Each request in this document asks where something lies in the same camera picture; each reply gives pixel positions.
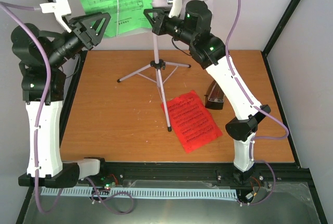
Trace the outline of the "black metronome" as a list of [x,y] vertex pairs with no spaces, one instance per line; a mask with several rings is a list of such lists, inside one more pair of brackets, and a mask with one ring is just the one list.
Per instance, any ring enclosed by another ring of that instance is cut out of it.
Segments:
[[205,108],[211,110],[222,110],[224,106],[224,92],[218,85],[218,83],[213,80],[210,84],[207,93],[205,95]]

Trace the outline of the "red music sheet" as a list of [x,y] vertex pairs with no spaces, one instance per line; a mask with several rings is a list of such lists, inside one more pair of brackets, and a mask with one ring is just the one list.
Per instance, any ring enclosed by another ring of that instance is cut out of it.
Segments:
[[191,153],[223,135],[194,90],[166,105],[171,127],[185,152]]

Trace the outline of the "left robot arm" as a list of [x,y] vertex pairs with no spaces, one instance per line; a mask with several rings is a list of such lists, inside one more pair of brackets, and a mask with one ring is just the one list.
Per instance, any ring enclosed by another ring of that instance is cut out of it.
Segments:
[[97,46],[111,17],[93,13],[74,17],[63,33],[42,31],[31,23],[17,26],[12,34],[12,52],[20,59],[21,88],[29,117],[30,155],[20,186],[71,188],[90,176],[104,183],[108,170],[100,158],[64,162],[60,156],[60,113],[66,75],[60,67],[82,49]]

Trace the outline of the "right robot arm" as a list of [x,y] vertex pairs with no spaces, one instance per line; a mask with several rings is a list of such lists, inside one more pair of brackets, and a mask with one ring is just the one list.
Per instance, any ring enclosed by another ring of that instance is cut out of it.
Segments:
[[170,35],[188,45],[191,57],[219,85],[229,100],[235,118],[225,129],[234,140],[233,177],[238,184],[247,183],[254,173],[252,141],[259,123],[270,113],[249,91],[229,55],[226,45],[211,33],[212,12],[205,2],[192,0],[181,19],[174,9],[145,9],[144,15],[156,35]]

